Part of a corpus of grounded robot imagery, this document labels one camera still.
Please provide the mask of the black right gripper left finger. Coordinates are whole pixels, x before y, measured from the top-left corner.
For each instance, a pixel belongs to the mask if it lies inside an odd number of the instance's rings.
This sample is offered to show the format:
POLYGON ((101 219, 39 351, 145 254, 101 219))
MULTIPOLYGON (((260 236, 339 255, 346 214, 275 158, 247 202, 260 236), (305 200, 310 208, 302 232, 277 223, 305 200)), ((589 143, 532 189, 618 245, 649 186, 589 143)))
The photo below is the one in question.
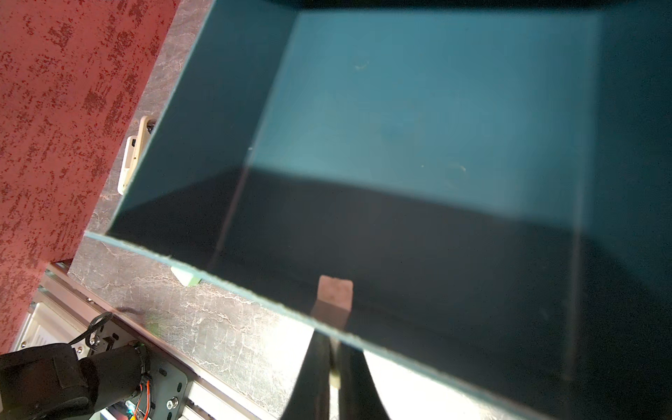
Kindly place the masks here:
POLYGON ((331 341, 315 331, 281 419, 328 419, 330 415, 331 341))

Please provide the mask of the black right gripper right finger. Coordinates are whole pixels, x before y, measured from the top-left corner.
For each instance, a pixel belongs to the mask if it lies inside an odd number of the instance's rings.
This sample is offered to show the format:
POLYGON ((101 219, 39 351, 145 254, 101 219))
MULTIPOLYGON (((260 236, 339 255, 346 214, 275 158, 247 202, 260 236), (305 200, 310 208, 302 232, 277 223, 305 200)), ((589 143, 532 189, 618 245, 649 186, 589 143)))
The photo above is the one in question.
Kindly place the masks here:
POLYGON ((339 418, 389 420, 362 350, 341 344, 337 354, 341 377, 339 418))

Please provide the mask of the pink plug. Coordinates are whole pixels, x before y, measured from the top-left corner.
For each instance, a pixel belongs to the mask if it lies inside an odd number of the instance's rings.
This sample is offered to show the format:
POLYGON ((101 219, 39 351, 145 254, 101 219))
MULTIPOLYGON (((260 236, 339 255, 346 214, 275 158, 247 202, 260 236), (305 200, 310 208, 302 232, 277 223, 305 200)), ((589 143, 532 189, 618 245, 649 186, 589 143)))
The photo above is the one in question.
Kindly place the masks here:
POLYGON ((321 276, 311 316, 324 324, 343 330, 353 306, 354 283, 351 280, 321 276))

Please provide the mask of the teal drawer cabinet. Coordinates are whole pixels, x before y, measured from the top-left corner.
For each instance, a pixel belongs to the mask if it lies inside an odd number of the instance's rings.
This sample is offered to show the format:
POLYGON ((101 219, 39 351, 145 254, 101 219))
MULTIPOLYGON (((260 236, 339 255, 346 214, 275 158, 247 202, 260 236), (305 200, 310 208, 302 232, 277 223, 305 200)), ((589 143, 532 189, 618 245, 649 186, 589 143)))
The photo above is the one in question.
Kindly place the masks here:
POLYGON ((216 1, 100 240, 526 416, 668 419, 671 4, 216 1))

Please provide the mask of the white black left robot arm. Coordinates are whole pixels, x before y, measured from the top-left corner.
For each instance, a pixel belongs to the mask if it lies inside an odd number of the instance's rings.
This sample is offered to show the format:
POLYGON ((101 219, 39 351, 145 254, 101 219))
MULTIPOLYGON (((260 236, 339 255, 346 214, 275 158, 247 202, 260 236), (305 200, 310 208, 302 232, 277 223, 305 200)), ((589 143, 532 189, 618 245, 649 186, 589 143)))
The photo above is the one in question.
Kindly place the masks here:
POLYGON ((1 418, 88 419, 134 397, 147 378, 143 345, 78 358, 67 343, 34 346, 1 356, 1 418))

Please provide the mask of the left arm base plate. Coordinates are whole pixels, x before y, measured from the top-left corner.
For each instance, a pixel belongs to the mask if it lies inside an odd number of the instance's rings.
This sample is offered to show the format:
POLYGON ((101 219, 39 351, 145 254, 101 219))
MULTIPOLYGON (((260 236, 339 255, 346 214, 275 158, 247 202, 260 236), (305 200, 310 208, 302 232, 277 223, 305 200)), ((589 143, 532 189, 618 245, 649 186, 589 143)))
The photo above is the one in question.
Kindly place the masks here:
POLYGON ((149 338, 113 317, 85 339, 96 366, 96 411, 120 418, 177 419, 191 374, 149 338))

